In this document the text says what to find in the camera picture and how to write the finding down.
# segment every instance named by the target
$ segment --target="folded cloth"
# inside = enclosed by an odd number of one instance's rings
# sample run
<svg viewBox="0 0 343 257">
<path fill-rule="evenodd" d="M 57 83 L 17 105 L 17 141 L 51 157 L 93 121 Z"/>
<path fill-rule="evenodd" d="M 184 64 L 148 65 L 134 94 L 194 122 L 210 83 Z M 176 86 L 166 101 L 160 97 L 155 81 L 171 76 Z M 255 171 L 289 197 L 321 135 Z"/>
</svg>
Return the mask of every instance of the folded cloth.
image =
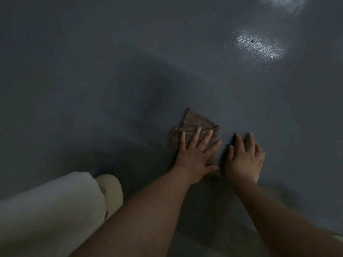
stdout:
<svg viewBox="0 0 343 257">
<path fill-rule="evenodd" d="M 206 149 L 212 147 L 212 145 L 214 145 L 219 140 L 220 126 L 215 124 L 211 120 L 207 119 L 205 116 L 202 116 L 199 113 L 193 112 L 191 109 L 188 109 L 181 121 L 180 127 L 173 128 L 168 135 L 169 148 L 174 152 L 178 150 L 182 131 L 186 132 L 186 146 L 188 146 L 195 130 L 198 127 L 201 127 L 201 133 L 198 142 L 201 141 L 201 139 L 204 137 L 208 130 L 213 130 L 212 137 L 208 142 Z M 208 165 L 212 164 L 217 165 L 217 159 L 215 156 L 213 156 L 208 161 Z"/>
</svg>

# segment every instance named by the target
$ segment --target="beige shoe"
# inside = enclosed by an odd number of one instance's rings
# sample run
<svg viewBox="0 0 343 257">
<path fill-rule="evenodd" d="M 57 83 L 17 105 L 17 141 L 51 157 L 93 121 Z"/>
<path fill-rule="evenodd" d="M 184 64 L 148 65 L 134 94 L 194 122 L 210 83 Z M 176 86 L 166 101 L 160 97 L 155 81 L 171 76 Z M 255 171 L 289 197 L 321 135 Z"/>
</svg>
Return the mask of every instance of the beige shoe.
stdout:
<svg viewBox="0 0 343 257">
<path fill-rule="evenodd" d="M 123 205 L 121 184 L 116 177 L 110 174 L 100 175 L 95 180 L 97 181 L 102 194 L 105 196 L 106 221 Z"/>
</svg>

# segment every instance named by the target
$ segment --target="person's left hand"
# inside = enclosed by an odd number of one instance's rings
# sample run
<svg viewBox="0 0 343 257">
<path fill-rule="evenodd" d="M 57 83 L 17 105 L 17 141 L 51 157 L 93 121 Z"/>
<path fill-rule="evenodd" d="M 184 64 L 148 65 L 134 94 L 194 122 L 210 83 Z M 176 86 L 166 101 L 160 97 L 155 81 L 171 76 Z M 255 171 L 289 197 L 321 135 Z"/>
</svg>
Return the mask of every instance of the person's left hand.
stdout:
<svg viewBox="0 0 343 257">
<path fill-rule="evenodd" d="M 216 165 L 206 166 L 206 162 L 217 153 L 222 142 L 217 141 L 211 148 L 205 150 L 213 130 L 209 130 L 197 146 L 200 132 L 201 128 L 199 127 L 188 148 L 186 148 L 186 133 L 182 132 L 179 152 L 173 167 L 185 172 L 191 184 L 198 183 L 204 175 L 219 169 Z"/>
</svg>

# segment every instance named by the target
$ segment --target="bare skin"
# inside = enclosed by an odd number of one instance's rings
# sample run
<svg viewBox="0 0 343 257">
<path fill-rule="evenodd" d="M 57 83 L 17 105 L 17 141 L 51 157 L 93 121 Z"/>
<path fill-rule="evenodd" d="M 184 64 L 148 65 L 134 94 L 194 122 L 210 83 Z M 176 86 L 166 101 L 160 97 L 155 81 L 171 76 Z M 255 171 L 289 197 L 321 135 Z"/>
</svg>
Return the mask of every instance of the bare skin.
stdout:
<svg viewBox="0 0 343 257">
<path fill-rule="evenodd" d="M 206 162 L 221 142 L 205 151 L 209 131 L 197 146 L 197 129 L 186 148 L 182 133 L 174 167 L 133 196 L 71 256 L 166 256 L 183 199 L 191 184 L 216 169 Z M 229 147 L 226 177 L 273 256 L 343 256 L 343 244 L 266 195 L 257 185 L 264 161 L 262 148 L 252 134 L 244 149 L 236 135 Z"/>
</svg>

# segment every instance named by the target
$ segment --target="pants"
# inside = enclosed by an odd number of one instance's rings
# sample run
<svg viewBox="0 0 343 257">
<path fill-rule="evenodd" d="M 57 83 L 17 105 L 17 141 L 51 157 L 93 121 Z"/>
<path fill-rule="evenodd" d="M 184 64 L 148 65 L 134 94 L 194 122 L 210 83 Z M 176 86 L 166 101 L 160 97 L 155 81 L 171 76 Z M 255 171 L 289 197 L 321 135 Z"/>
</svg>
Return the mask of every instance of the pants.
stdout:
<svg viewBox="0 0 343 257">
<path fill-rule="evenodd" d="M 0 202 L 0 256 L 68 256 L 105 213 L 105 198 L 88 172 L 47 182 Z"/>
</svg>

